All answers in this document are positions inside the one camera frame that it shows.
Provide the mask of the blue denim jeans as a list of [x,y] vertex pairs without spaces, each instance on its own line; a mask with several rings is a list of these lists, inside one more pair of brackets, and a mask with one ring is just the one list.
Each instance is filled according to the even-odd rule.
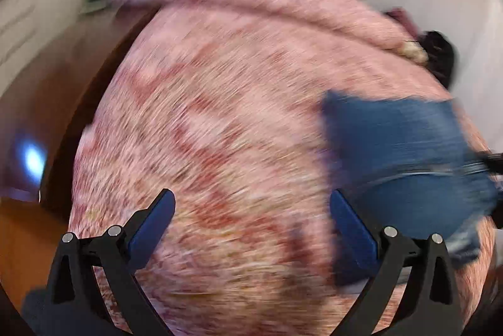
[[329,91],[321,112],[346,199],[410,238],[441,235],[456,267],[478,258],[478,223],[500,192],[466,141],[453,101]]

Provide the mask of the black cloth item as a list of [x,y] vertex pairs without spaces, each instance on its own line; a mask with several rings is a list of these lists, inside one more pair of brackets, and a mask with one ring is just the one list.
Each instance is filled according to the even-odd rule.
[[458,61],[457,51],[448,39],[437,31],[420,32],[419,27],[402,8],[394,8],[385,14],[400,23],[419,42],[428,56],[426,68],[448,90]]

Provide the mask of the pink red patterned bedspread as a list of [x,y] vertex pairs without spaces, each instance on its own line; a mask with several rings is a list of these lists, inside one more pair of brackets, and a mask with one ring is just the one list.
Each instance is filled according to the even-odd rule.
[[176,215],[137,279],[177,335],[328,335],[327,90],[447,101],[408,60],[286,14],[159,6],[80,139],[69,228],[124,223],[163,189]]

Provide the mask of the dark wooden bed frame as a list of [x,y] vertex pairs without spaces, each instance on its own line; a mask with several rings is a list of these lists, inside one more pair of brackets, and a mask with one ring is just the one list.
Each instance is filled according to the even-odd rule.
[[121,7],[80,18],[38,52],[1,96],[1,195],[66,221],[85,127],[156,13]]

